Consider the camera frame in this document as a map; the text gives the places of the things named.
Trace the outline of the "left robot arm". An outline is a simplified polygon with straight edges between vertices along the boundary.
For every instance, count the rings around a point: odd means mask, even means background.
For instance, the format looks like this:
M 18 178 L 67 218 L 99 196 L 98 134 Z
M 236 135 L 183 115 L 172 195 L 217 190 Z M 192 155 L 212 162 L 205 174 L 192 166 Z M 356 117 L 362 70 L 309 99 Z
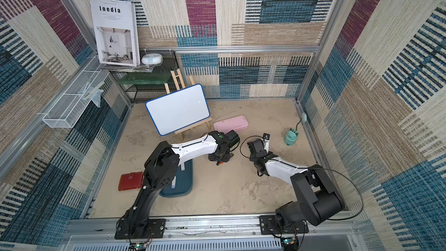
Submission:
M 217 165 L 228 162 L 240 142 L 231 130 L 210 131 L 203 137 L 181 144 L 162 141 L 145 162 L 143 184 L 133 205 L 116 223 L 115 239 L 142 239 L 151 237 L 150 212 L 159 192 L 174 181 L 177 168 L 187 161 L 208 155 Z

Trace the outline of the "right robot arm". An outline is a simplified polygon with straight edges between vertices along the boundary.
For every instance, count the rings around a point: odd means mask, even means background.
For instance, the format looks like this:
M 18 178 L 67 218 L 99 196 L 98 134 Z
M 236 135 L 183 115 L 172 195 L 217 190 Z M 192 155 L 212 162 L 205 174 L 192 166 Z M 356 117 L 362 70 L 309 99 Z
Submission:
M 344 210 L 341 194 L 321 166 L 304 167 L 287 162 L 268 150 L 266 139 L 251 140 L 247 146 L 249 160 L 259 176 L 278 178 L 294 189 L 297 201 L 275 210 L 273 223 L 279 231 L 296 231 L 306 222 L 317 226 Z

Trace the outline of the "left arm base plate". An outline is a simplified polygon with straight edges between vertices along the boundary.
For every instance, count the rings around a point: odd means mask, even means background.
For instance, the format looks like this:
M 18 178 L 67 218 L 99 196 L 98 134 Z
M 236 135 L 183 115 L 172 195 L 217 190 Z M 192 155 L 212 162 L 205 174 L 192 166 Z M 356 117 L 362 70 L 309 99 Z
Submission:
M 134 220 L 120 219 L 117 222 L 115 239 L 159 239 L 164 235 L 166 219 L 148 218 L 137 224 Z

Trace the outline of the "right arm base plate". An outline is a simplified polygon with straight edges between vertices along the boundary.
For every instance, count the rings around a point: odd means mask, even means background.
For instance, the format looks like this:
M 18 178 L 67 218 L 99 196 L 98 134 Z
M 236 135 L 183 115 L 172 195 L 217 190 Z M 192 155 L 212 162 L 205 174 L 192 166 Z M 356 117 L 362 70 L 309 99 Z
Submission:
M 282 236 L 285 234 L 307 234 L 309 228 L 305 221 L 289 222 L 276 215 L 259 216 L 262 235 Z

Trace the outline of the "lilac white usb drive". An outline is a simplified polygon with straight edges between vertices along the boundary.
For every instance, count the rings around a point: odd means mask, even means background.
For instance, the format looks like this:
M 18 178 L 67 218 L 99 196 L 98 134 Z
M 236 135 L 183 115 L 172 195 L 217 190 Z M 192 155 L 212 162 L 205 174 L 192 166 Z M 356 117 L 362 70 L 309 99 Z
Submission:
M 173 179 L 173 181 L 171 183 L 171 188 L 175 189 L 175 187 L 176 187 L 176 177 L 174 177 L 174 179 Z

